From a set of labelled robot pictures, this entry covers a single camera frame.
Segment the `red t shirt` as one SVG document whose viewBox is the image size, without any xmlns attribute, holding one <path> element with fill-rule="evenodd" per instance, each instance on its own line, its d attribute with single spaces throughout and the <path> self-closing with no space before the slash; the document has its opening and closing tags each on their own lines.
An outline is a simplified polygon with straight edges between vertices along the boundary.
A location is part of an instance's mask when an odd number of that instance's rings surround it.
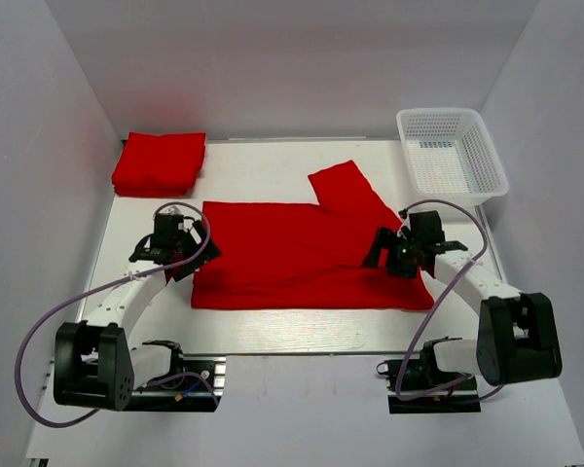
<svg viewBox="0 0 584 467">
<path fill-rule="evenodd" d="M 222 254 L 195 274 L 192 307 L 431 309 L 434 300 L 420 277 L 363 267 L 377 230 L 396 230 L 401 222 L 355 162 L 308 179 L 315 204 L 204 203 Z"/>
</svg>

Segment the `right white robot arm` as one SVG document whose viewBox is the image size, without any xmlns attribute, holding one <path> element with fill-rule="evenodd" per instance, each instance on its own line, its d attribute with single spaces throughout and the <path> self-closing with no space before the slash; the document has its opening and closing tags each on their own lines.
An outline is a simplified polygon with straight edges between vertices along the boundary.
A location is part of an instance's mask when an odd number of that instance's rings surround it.
<svg viewBox="0 0 584 467">
<path fill-rule="evenodd" d="M 491 386 L 558 377 L 563 362 L 550 299 L 493 275 L 463 243 L 446 238 L 438 212 L 413 213 L 408 220 L 399 230 L 377 230 L 364 267 L 377 268 L 385 256 L 392 276 L 415 279 L 427 272 L 478 316 L 473 340 L 425 342 L 416 374 L 434 388 L 450 387 L 463 377 L 482 377 Z"/>
</svg>

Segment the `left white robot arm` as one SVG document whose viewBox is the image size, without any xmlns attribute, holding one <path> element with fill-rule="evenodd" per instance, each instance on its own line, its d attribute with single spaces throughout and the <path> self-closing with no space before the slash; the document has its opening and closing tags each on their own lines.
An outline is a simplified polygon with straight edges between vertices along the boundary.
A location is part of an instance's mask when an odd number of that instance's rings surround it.
<svg viewBox="0 0 584 467">
<path fill-rule="evenodd" d="M 63 406 L 120 412 L 134 406 L 134 392 L 180 386 L 186 377 L 181 346 L 129 336 L 146 308 L 171 282 L 179 282 L 220 257 L 204 219 L 158 213 L 154 230 L 128 258 L 124 280 L 83 320 L 61 325 L 55 335 L 53 395 Z"/>
</svg>

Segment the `folded red shirt stack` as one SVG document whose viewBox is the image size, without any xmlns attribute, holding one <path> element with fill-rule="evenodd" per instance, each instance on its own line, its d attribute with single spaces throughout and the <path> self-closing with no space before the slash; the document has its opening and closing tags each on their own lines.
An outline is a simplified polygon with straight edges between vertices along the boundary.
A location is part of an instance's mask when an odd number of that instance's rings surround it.
<svg viewBox="0 0 584 467">
<path fill-rule="evenodd" d="M 204 132 L 131 132 L 112 174 L 118 196 L 179 198 L 195 187 L 206 153 Z"/>
</svg>

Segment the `white plastic mesh basket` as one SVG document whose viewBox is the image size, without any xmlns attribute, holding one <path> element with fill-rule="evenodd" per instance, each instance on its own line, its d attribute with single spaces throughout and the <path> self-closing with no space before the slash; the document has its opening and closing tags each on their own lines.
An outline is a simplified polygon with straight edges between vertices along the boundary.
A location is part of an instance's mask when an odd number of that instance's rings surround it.
<svg viewBox="0 0 584 467">
<path fill-rule="evenodd" d="M 395 121 L 413 187 L 421 198 L 473 208 L 508 193 L 506 174 L 478 112 L 405 109 Z"/>
</svg>

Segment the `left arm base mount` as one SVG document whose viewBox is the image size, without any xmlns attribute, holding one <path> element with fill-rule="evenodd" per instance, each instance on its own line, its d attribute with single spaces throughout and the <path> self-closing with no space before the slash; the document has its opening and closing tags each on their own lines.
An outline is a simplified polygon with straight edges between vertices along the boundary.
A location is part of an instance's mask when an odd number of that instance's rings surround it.
<svg viewBox="0 0 584 467">
<path fill-rule="evenodd" d="M 184 353 L 174 341 L 146 341 L 130 352 L 135 382 L 128 412 L 213 413 L 222 399 L 227 361 Z"/>
</svg>

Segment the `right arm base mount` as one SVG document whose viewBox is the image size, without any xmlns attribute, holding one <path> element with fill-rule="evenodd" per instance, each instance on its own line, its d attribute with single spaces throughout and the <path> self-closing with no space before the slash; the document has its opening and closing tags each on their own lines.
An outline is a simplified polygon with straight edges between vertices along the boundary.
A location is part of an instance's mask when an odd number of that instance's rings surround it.
<svg viewBox="0 0 584 467">
<path fill-rule="evenodd" d="M 401 383 L 404 396 L 414 395 L 433 389 L 434 392 L 404 401 L 396 396 L 396 383 L 403 358 L 383 360 L 376 366 L 376 373 L 387 382 L 387 404 L 391 415 L 404 414 L 449 414 L 479 413 L 478 387 L 474 377 L 459 383 L 455 379 L 459 373 L 445 373 L 438 370 L 436 359 L 431 352 L 431 343 L 426 343 L 419 354 L 410 358 Z"/>
</svg>

